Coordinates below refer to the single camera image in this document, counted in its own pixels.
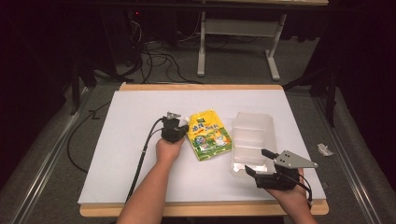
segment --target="white table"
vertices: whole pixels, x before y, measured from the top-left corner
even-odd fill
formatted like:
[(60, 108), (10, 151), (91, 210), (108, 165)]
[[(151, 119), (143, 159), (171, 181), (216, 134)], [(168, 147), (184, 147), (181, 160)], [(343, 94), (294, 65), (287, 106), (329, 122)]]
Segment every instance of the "white table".
[[(116, 217), (131, 187), (149, 129), (168, 111), (188, 117), (215, 109), (225, 128), (240, 111), (274, 118), (276, 146), (309, 159), (285, 92), (277, 85), (123, 85), (116, 91), (78, 203), (85, 217)], [(137, 184), (155, 162), (155, 134)], [(304, 175), (313, 189), (314, 215), (329, 211), (314, 169)], [(232, 175), (231, 152), (198, 161), (188, 141), (170, 174), (165, 217), (280, 216), (277, 201), (254, 179)]]

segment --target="plastic container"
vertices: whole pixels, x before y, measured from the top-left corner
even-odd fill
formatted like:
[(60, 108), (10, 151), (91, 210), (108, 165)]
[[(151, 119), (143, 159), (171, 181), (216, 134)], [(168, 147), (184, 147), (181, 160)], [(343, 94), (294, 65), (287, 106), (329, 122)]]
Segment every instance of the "plastic container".
[(272, 116), (239, 112), (233, 120), (233, 175), (248, 176), (245, 165), (262, 174), (273, 174), (274, 161), (262, 155), (263, 148), (276, 153)]

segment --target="human hand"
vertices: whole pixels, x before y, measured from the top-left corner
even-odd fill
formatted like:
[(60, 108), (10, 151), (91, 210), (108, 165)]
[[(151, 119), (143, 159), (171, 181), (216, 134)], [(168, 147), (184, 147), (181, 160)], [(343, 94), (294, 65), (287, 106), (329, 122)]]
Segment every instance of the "human hand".
[[(304, 175), (303, 169), (298, 169), (300, 175)], [(290, 216), (294, 223), (317, 223), (311, 215), (308, 207), (306, 192), (301, 186), (296, 185), (294, 189), (276, 190), (266, 189), (277, 201), (282, 209)]]
[(161, 138), (157, 142), (157, 162), (165, 162), (168, 164), (173, 164), (177, 159), (181, 146), (184, 143), (185, 138), (182, 137), (175, 143), (170, 143)]

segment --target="yellow snack package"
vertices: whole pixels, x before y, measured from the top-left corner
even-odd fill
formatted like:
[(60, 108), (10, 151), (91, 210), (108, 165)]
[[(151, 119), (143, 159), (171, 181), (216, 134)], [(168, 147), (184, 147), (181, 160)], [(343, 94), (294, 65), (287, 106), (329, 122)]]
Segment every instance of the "yellow snack package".
[(198, 161), (230, 151), (231, 137), (213, 109), (191, 115), (187, 136)]

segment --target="human arm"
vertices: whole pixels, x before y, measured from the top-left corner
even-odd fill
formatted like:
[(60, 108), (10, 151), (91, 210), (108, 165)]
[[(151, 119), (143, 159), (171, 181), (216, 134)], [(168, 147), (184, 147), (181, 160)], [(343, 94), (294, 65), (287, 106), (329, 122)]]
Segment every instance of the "human arm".
[(169, 173), (183, 142), (184, 138), (173, 144), (164, 139), (157, 142), (157, 161), (122, 208), (118, 224), (161, 223)]
[(305, 189), (297, 185), (290, 190), (266, 189), (274, 198), (277, 199), (282, 209), (289, 215), (295, 224), (316, 224), (314, 217), (307, 204)]

